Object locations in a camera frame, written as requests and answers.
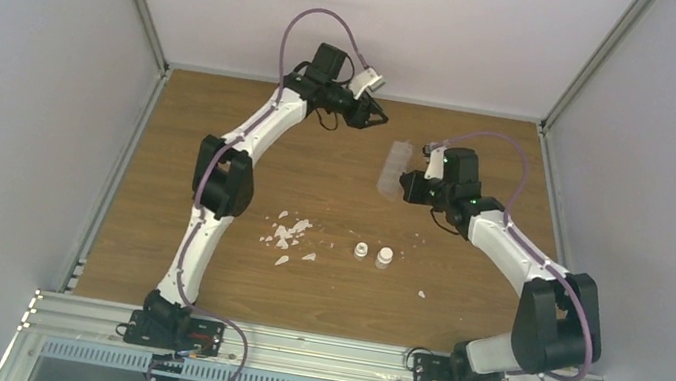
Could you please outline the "clear plastic pill organizer box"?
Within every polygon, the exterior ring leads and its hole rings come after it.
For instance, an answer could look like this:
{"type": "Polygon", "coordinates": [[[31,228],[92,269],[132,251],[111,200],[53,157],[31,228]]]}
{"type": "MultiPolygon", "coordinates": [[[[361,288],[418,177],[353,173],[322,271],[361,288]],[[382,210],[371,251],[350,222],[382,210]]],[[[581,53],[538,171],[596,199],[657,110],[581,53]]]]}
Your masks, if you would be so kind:
{"type": "Polygon", "coordinates": [[[400,178],[407,171],[413,152],[409,141],[391,144],[376,183],[377,191],[388,200],[395,201],[401,196],[400,178]]]}

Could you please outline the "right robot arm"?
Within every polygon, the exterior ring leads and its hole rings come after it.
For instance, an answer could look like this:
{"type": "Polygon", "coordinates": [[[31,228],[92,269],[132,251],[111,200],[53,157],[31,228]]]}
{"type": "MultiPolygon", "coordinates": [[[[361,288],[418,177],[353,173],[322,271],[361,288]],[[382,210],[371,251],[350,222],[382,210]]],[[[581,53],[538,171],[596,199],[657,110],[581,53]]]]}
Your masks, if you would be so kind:
{"type": "Polygon", "coordinates": [[[404,200],[442,213],[480,250],[519,299],[509,332],[457,345],[456,361],[473,375],[544,374],[579,381],[601,356],[599,293],[532,244],[500,201],[482,194],[479,160],[470,148],[427,145],[425,170],[403,173],[404,200]],[[561,370],[575,369],[565,376],[561,370]]]}

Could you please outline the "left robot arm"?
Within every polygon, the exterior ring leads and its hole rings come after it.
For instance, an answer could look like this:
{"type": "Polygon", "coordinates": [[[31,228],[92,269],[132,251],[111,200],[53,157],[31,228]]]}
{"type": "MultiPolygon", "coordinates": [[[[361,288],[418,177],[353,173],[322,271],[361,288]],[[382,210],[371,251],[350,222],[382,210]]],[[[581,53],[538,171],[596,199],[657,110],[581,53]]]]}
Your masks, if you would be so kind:
{"type": "Polygon", "coordinates": [[[341,49],[319,45],[311,61],[282,76],[269,100],[250,118],[223,136],[203,138],[188,228],[166,275],[146,296],[142,316],[172,330],[186,324],[216,246],[253,200],[256,163],[289,129],[320,109],[356,129],[387,123],[372,96],[384,78],[366,65],[350,79],[340,79],[347,59],[341,49]]]}

